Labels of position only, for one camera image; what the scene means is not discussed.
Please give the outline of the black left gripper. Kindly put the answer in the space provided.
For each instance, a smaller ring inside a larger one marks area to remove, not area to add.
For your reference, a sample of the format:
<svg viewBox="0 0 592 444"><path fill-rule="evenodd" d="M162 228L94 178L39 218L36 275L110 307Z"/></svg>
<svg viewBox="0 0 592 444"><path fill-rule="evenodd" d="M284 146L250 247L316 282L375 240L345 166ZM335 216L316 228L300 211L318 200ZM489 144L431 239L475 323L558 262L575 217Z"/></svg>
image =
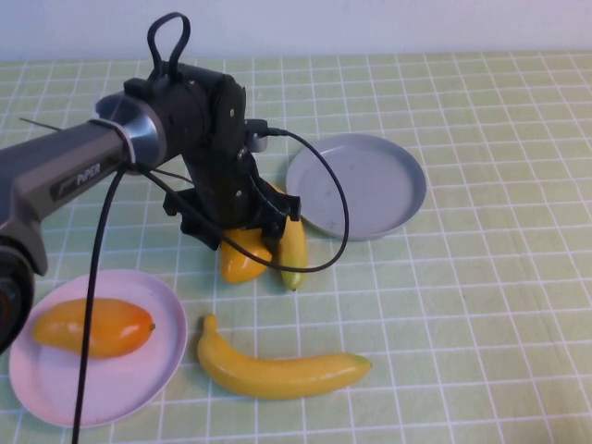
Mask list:
<svg viewBox="0 0 592 444"><path fill-rule="evenodd" d="M193 187L166 197L163 207L170 216L187 215L175 198L188 204L220 228L260 228L264 246L277 253L290 221L301 218L301 199L289 196L260 177L254 156L240 152L232 158L199 152L183 157ZM198 239L217 251L223 232L203 228Z"/></svg>

